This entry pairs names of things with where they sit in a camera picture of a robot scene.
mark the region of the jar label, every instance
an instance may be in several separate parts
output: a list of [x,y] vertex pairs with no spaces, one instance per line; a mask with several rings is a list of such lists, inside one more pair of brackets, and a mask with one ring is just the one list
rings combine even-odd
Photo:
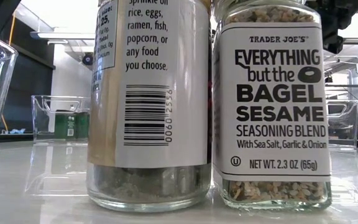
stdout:
[[233,23],[218,41],[216,167],[222,177],[329,181],[321,26]]
[[118,90],[110,90],[118,92],[118,101],[105,109],[116,113],[114,159],[103,165],[206,164],[210,32],[205,5],[120,0],[117,27],[114,75],[120,80]]
[[98,12],[93,59],[92,91],[101,88],[102,71],[116,66],[118,0],[103,5]]

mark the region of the clear acrylic bin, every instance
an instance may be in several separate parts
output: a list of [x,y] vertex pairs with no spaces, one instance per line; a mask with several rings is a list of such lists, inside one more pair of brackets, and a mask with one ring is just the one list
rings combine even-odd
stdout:
[[357,151],[331,151],[333,204],[358,205]]
[[355,151],[358,133],[358,101],[327,100],[330,151]]
[[34,143],[86,144],[90,98],[32,96]]

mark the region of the seasoning blend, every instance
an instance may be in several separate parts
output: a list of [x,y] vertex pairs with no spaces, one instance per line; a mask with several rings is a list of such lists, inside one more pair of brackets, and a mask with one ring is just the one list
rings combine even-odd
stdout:
[[100,206],[176,210],[209,190],[210,5],[99,0],[87,186]]
[[213,1],[214,163],[230,207],[331,204],[321,23],[304,3]]

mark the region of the countertop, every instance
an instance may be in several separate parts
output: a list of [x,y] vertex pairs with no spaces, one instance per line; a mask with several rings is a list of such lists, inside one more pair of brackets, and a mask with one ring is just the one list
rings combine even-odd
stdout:
[[86,147],[0,143],[0,223],[357,223],[356,152],[331,153],[333,205],[323,212],[247,212],[226,207],[216,188],[194,207],[169,213],[114,212],[85,187]]

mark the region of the seasoning jar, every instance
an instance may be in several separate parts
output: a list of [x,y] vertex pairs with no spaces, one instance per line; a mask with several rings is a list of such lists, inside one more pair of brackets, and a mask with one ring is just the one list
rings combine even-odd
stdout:
[[321,23],[304,3],[213,1],[215,181],[230,207],[331,204]]
[[87,187],[113,210],[163,212],[205,198],[208,0],[99,1]]

